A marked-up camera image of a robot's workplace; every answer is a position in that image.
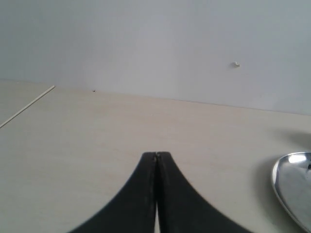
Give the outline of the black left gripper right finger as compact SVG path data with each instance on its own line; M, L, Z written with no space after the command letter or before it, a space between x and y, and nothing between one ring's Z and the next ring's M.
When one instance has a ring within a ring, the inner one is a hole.
M156 153L155 196L161 233L244 233L188 182L169 152Z

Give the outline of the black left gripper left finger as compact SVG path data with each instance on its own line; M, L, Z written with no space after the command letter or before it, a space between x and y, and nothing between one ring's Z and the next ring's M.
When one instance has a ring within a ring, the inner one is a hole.
M144 153L126 184L113 199L72 232L153 233L156 166L156 153Z

